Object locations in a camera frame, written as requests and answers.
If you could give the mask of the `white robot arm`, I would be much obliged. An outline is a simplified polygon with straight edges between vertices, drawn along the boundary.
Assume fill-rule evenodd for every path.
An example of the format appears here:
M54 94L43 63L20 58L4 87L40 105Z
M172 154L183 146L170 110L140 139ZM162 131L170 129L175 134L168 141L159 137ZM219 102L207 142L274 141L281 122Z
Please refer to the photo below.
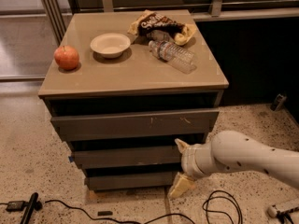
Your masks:
M182 172L175 176L168 197L176 199L200 178L216 173L256 171L299 188L299 153L264 145L243 133L223 131L209 142L189 145L176 139Z

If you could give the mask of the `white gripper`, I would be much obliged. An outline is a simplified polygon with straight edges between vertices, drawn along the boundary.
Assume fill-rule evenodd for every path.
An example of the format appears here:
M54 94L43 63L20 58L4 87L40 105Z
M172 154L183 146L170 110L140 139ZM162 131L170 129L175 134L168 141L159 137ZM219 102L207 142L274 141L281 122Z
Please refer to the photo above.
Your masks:
M181 166L184 173L178 172L168 191L170 199L176 199L195 185L195 180L210 176L218 171L210 143L189 145L175 139L181 153Z

